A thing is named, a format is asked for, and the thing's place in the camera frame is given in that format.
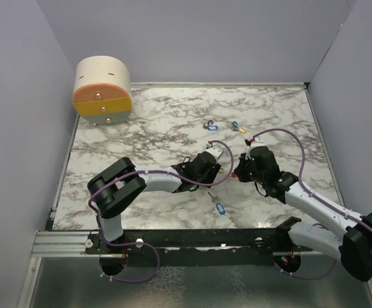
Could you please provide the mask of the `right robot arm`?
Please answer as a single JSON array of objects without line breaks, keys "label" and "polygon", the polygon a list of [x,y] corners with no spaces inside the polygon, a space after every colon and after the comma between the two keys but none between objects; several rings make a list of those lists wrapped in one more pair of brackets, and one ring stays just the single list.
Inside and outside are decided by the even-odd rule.
[{"label": "right robot arm", "polygon": [[297,208],[322,224],[318,228],[298,218],[288,219],[275,235],[279,249],[311,248],[339,261],[359,281],[372,278],[372,213],[363,216],[312,191],[298,176],[281,171],[267,146],[240,154],[234,173],[240,182],[253,182],[267,197]]}]

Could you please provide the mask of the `black S-shaped carabiner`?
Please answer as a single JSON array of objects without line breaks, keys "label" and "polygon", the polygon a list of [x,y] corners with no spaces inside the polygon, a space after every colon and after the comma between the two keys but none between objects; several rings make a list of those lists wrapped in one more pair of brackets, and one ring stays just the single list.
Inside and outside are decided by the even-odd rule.
[{"label": "black S-shaped carabiner", "polygon": [[203,125],[204,128],[208,128],[210,125],[213,125],[213,121],[209,120],[206,124]]}]

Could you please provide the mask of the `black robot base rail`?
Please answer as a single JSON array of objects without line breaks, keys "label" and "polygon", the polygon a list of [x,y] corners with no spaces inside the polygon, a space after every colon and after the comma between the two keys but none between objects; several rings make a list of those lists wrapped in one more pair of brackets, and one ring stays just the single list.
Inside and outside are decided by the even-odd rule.
[{"label": "black robot base rail", "polygon": [[131,267],[271,266],[277,255],[304,251],[275,228],[126,230],[112,244],[91,232],[85,249]]}]

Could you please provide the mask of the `yellow key tag with key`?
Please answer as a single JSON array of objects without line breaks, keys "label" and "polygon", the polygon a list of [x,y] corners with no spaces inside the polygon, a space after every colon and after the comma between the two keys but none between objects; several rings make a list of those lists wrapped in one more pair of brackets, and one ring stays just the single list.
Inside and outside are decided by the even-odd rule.
[{"label": "yellow key tag with key", "polygon": [[239,132],[241,132],[242,134],[246,134],[247,133],[247,130],[245,128],[243,128],[243,127],[240,127],[240,126],[237,128],[237,130]]}]

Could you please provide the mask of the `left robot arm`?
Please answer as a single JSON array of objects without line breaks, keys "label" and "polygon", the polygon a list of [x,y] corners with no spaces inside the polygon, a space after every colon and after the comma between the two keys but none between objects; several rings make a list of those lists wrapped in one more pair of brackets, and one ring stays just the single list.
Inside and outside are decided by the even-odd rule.
[{"label": "left robot arm", "polygon": [[161,173],[137,168],[128,157],[124,157],[92,178],[87,189],[97,207],[103,232],[100,239],[102,248],[108,253],[121,249],[121,213],[140,193],[182,193],[195,191],[202,184],[210,185],[220,170],[217,161],[222,152],[218,147],[208,148],[193,160],[184,160]]}]

